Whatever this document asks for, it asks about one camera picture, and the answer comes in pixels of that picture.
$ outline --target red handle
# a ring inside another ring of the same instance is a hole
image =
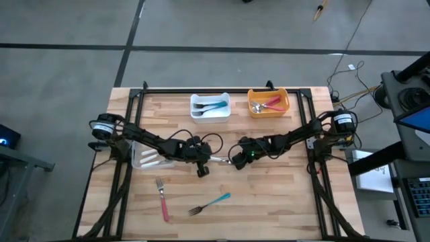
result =
[[[169,222],[169,213],[167,213],[166,200],[161,198],[161,209],[163,210],[163,218],[166,223]]]
[[[270,106],[273,104],[277,104],[280,101],[281,101],[281,95],[277,95],[274,98],[270,99],[267,103],[265,103],[265,105]]]
[[[277,107],[272,107],[272,106],[265,106],[265,108],[270,108],[272,110],[276,110],[276,111],[280,111],[280,112],[285,112],[285,110],[283,108],[277,108]]]

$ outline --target orange container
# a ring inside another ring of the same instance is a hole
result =
[[[261,113],[254,113],[252,111],[253,106],[251,101],[259,104],[265,104],[275,96],[281,96],[281,102],[272,105],[273,107],[283,108],[285,111],[276,111],[269,108],[263,109]],[[251,117],[253,118],[274,118],[283,116],[290,109],[290,101],[288,99],[288,93],[284,88],[279,88],[277,91],[258,91],[255,92],[252,89],[248,91],[248,109]]]

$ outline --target desk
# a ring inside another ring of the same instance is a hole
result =
[[[326,87],[312,87],[310,90],[317,115],[333,109]],[[124,116],[129,93],[130,88],[114,88],[107,112]],[[224,139],[224,147],[217,156],[225,157],[229,148],[242,136],[287,133],[302,125],[297,95],[290,94],[291,108],[283,117],[253,119],[249,116],[246,94],[231,94],[232,114],[227,123],[198,125],[189,115],[190,95],[146,94],[140,127],[163,138],[183,128],[199,136],[217,132]],[[177,138],[189,137],[178,134]],[[220,145],[215,136],[208,137],[208,142],[213,150]],[[109,153],[99,152],[94,165],[108,159]],[[335,151],[334,155],[343,156],[343,153]],[[197,177],[196,165],[193,164],[177,163],[172,169],[152,171],[135,169],[122,239],[320,239],[314,192],[310,175],[306,172],[307,163],[305,144],[300,143],[277,160],[260,159],[240,171],[230,165],[209,163],[210,174],[203,178]],[[347,164],[333,159],[327,167],[336,205],[354,229],[363,234]],[[108,205],[114,168],[112,161],[92,173],[78,235],[85,234]],[[170,223],[165,223],[161,214],[156,176],[161,176],[165,184]],[[189,209],[225,192],[230,192],[232,197],[197,216],[188,217]],[[118,211],[114,215],[113,228],[116,227],[116,216]],[[327,207],[325,216],[330,232]]]

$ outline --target computer equipment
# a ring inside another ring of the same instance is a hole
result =
[[[430,134],[430,102],[396,117],[394,122]]]
[[[414,214],[418,218],[430,216],[430,177],[405,179]]]
[[[0,145],[14,149],[21,138],[21,134],[0,124]]]

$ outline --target white container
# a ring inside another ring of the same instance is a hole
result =
[[[205,111],[214,107],[206,106],[204,108],[195,108],[194,104],[215,104],[217,102],[227,102],[227,106],[207,111],[201,116],[194,115],[194,112]],[[228,117],[230,117],[231,114],[230,95],[228,93],[213,96],[199,96],[197,94],[193,94],[191,95],[190,105],[191,117],[196,124],[213,124],[227,122]]]

